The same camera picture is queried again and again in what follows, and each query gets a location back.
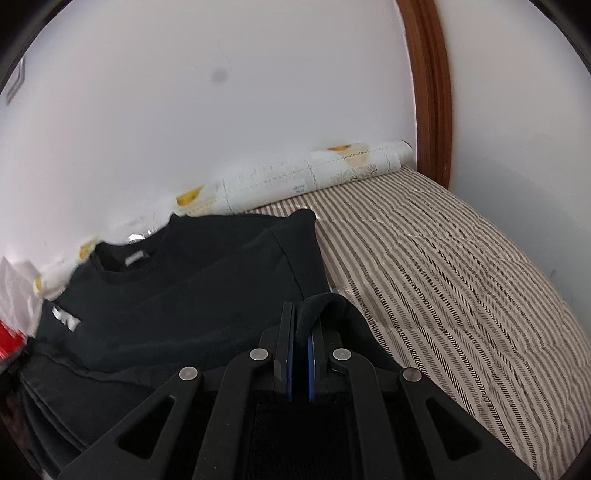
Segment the striped bedsheet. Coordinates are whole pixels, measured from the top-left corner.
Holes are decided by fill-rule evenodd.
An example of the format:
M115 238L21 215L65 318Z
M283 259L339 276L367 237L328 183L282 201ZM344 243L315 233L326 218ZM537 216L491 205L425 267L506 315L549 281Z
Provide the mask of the striped bedsheet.
M530 465L558 479L591 434L591 349L525 254L450 192L402 170L255 210L316 212L334 291Z

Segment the black fabric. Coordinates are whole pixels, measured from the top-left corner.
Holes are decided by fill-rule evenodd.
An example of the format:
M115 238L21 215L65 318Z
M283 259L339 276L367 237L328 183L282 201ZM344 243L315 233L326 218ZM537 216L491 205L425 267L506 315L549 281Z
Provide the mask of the black fabric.
M212 218L203 218L213 227ZM261 332L278 323L285 301L328 290L314 234L316 217L310 210L286 219L252 215L215 219L217 225L223 220L234 225L233 240L228 228L220 229L220 234L192 224L187 235L171 238L165 232L168 235L161 240L167 240L161 245L165 248L143 267L110 271L109 281L123 281L116 288L113 284L103 288L105 283L96 274L105 272L95 268L78 275L55 304L79 318L80 325L71 332L46 302L39 343L51 344L78 365L103 372L177 363L207 370L226 365L256 345ZM236 238L255 234L256 229L245 227L252 221L272 226L239 247ZM195 231L200 233L191 239L197 245L193 252L185 237ZM202 237L216 240L200 241ZM131 246L139 249L137 244ZM193 275L187 277L190 269Z
M40 463L61 470L180 367L225 366L279 324L284 302L327 292L315 221L173 216L146 241L99 245L45 302L21 371ZM126 267L140 249L148 258ZM54 306L80 319L74 331Z
M41 468L44 471L46 471L51 478L57 478L60 474L61 469L56 465L56 463L51 459L51 457L49 457L49 455L41 445L39 435L31 427L31 419L33 418L33 416L31 415L31 412L27 410L27 407L25 405L27 401L28 400L26 398L22 398L22 408L25 411L25 430L27 431L27 435L31 443L30 452L33 454L35 460L41 466Z
M308 298L296 306L295 341L305 347L310 331L318 320L324 328L340 333L343 347L356 352L375 367L400 371L401 367L374 338L363 315L349 300L336 293L323 293Z

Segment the white logo print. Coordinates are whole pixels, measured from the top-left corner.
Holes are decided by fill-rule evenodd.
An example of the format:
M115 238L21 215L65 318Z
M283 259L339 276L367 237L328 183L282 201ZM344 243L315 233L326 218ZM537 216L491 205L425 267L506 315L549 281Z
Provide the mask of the white logo print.
M53 315L56 319L66 325L72 332L76 330L76 327L80 323L80 320L78 320L76 317L57 307L53 307Z

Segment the black t-shirt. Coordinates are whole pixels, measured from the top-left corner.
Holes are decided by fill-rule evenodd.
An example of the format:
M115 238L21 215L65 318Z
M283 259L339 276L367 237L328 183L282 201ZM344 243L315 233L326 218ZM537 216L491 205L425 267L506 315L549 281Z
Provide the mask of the black t-shirt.
M102 321L182 283L285 221L268 215L172 215L165 227L145 240L98 244L53 303L82 321ZM126 259L140 252L144 258L126 265ZM39 337L46 332L46 319L52 317L51 309L45 309Z
M173 216L154 239L101 244L68 289L45 302L37 340L103 372L224 366L280 321L284 302L328 290L315 220L310 210L288 218ZM140 249L150 255L142 265L122 265ZM74 331L54 305L80 320Z

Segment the white wall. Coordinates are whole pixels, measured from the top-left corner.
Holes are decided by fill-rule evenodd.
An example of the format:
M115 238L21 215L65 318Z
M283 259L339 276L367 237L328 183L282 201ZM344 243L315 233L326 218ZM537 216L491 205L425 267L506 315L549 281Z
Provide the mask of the white wall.
M591 333L591 75L528 0L437 0L451 190L542 268Z
M415 141L392 0L74 0L0 96L0 255L42 268L254 164Z

